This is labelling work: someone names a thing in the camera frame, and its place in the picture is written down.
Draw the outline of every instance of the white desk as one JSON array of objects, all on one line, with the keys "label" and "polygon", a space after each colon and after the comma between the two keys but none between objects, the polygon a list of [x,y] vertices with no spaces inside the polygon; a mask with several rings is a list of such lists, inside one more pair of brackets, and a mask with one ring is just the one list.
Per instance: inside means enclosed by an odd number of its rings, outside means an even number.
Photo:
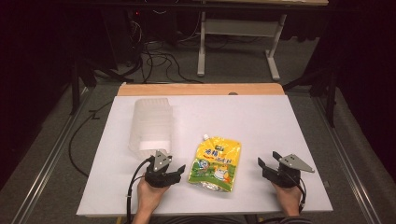
[{"label": "white desk", "polygon": [[[234,2],[246,4],[277,4],[277,5],[299,5],[299,6],[327,6],[328,0],[205,0],[206,2]],[[286,14],[279,17],[278,21],[236,21],[207,19],[206,13],[201,13],[201,43],[198,54],[198,77],[205,75],[205,35],[245,35],[245,36],[267,36],[273,38],[271,48],[265,50],[265,57],[270,68],[272,79],[280,80],[276,68],[274,55],[285,25]]]},{"label": "white desk", "polygon": [[[247,87],[255,85],[262,84],[247,84]],[[78,215],[125,216],[125,195],[136,167],[142,162],[135,159],[128,148],[134,102],[141,98],[157,97],[161,96],[115,98]],[[262,168],[257,164],[257,158],[261,157],[268,166],[276,168],[278,163],[272,158],[273,150],[282,156],[295,153],[317,170],[286,95],[164,97],[168,98],[173,107],[175,119],[173,162],[168,172],[175,171],[183,164],[186,164],[186,171],[180,183],[165,193],[162,203],[155,211],[157,215],[257,214],[279,211],[275,190],[262,177]],[[205,133],[231,138],[242,144],[231,193],[201,189],[187,181],[195,150]],[[318,171],[314,174],[302,172],[302,179],[308,192],[304,210],[332,211]],[[132,195],[133,212],[137,205],[136,186],[134,184]]]}]

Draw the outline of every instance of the white table surface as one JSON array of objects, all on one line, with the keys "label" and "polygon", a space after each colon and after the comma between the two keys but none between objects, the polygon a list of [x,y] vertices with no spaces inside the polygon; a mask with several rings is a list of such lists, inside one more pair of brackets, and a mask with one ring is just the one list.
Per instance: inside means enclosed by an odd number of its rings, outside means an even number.
[{"label": "white table surface", "polygon": [[[128,148],[134,102],[166,97],[173,107],[173,161],[168,172],[186,164],[180,183],[172,186],[155,210],[157,215],[257,214],[280,211],[271,183],[257,163],[277,168],[273,150],[296,154],[316,171],[302,172],[307,188],[304,211],[332,211],[303,134],[286,95],[117,96],[92,165],[78,212],[80,216],[118,217],[126,214],[127,189],[137,166]],[[221,136],[242,145],[233,191],[215,192],[188,183],[196,148],[203,135]],[[142,167],[139,175],[146,171]],[[132,212],[136,211],[133,186]]]}]

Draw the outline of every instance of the detergent refill pouch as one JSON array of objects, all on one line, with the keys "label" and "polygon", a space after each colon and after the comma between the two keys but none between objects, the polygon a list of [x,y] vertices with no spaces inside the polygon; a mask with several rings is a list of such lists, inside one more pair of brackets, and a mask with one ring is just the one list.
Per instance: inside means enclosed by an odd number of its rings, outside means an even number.
[{"label": "detergent refill pouch", "polygon": [[189,182],[206,189],[231,192],[241,144],[231,139],[204,135],[192,164]]}]

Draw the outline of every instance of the translucent plastic box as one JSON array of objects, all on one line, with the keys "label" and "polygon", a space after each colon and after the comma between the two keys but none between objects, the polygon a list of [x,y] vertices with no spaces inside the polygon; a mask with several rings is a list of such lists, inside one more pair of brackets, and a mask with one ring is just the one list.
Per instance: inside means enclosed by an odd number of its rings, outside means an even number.
[{"label": "translucent plastic box", "polygon": [[173,110],[166,98],[140,99],[134,103],[129,149],[139,160],[155,155],[156,150],[170,153]]}]

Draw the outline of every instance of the gray carpet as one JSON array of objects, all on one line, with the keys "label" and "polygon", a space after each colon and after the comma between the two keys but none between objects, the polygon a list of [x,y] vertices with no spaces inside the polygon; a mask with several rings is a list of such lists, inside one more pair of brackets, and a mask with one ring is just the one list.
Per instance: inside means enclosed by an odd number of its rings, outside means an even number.
[{"label": "gray carpet", "polygon": [[[263,58],[263,45],[269,44],[268,39],[251,41],[252,38],[236,37],[233,43],[224,48],[221,40],[209,41],[206,56],[206,75],[196,76],[198,46],[194,42],[179,44],[177,48],[167,45],[152,44],[150,52],[154,50],[172,53],[180,65],[180,73],[189,79],[197,79],[205,83],[252,83],[272,82],[269,69]],[[316,41],[299,43],[295,39],[281,41],[276,52],[276,64],[281,76],[280,83],[288,83],[299,77],[309,61]],[[144,55],[144,75],[149,74]],[[163,58],[154,58],[154,65],[161,64]],[[169,82],[166,67],[162,64],[153,67],[149,82]],[[173,62],[167,70],[172,79],[180,80],[176,63]],[[136,82],[143,80],[141,71],[131,77]],[[99,78],[98,86],[90,90],[87,104],[81,110],[72,132],[90,113],[111,101],[117,94],[119,82]],[[322,180],[325,182],[327,193],[334,211],[329,213],[304,213],[316,223],[368,223],[361,205],[356,197],[356,191],[351,187],[344,163],[340,160],[337,145],[332,140],[331,131],[335,131],[347,151],[347,155],[366,189],[371,203],[382,223],[391,224],[396,220],[396,187],[389,174],[385,171],[370,145],[361,133],[359,125],[347,109],[342,94],[337,92],[337,105],[334,110],[335,129],[329,131],[326,122],[321,118],[318,103],[304,91],[306,87],[298,87],[287,92],[297,120],[302,128],[304,138],[311,150]],[[71,110],[71,91],[64,93],[64,97],[43,123],[42,130],[20,163],[12,177],[0,192],[0,223],[11,223],[18,213],[23,200],[34,184],[46,158],[50,154],[58,139],[63,126],[69,119]],[[75,163],[84,172],[89,172],[99,144],[102,131],[106,124],[106,117],[110,106],[97,113],[100,119],[90,119],[76,135],[72,149]],[[82,196],[87,178],[78,173],[70,163],[67,154],[69,134],[62,147],[53,172],[50,174],[44,190],[39,195],[27,223],[115,223],[114,217],[78,217],[76,212]],[[275,217],[280,214],[259,214],[259,217]]]}]

